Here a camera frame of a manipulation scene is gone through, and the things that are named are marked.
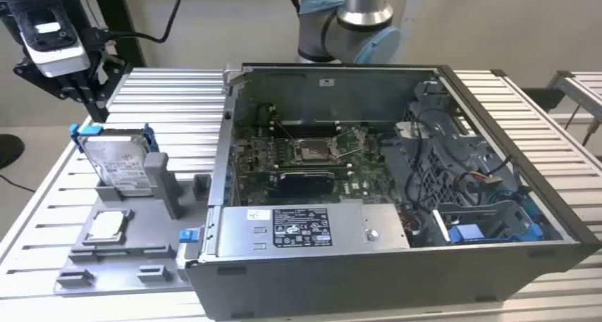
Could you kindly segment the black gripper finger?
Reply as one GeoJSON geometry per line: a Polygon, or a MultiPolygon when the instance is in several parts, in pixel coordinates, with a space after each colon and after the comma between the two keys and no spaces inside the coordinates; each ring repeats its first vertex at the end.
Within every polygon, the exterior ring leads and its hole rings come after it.
{"type": "Polygon", "coordinates": [[[102,121],[102,107],[98,105],[102,85],[98,73],[91,69],[48,78],[34,61],[24,57],[15,65],[14,73],[58,99],[71,99],[83,104],[92,120],[102,121]]]}
{"type": "Polygon", "coordinates": [[[122,80],[122,76],[127,69],[127,62],[116,55],[103,53],[102,70],[107,76],[104,82],[100,83],[100,90],[98,92],[96,105],[99,108],[99,116],[96,121],[106,121],[110,115],[107,108],[110,98],[114,95],[114,90],[122,80]]]}

